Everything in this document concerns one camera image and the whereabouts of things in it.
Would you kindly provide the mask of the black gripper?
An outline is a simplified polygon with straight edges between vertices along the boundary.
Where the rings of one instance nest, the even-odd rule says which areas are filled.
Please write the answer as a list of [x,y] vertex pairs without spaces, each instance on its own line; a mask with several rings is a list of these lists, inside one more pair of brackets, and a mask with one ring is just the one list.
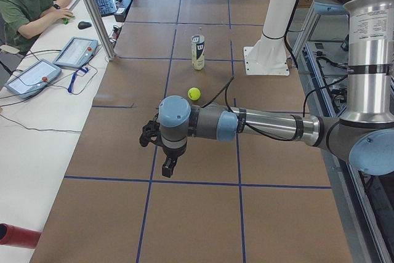
[[164,161],[164,164],[162,165],[162,176],[172,177],[174,168],[177,164],[177,160],[185,153],[187,145],[184,144],[181,147],[171,148],[164,144],[161,144],[161,147],[164,154],[166,155],[166,159]]

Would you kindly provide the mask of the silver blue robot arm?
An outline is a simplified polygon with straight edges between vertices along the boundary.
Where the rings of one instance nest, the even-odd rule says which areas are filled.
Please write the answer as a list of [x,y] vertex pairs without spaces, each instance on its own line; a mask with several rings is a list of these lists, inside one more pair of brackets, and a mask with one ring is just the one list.
[[231,141],[242,132],[325,149],[366,174],[393,171],[393,0],[321,0],[349,14],[347,108],[338,118],[279,115],[210,104],[192,106],[165,98],[158,112],[158,145],[170,177],[189,137]]

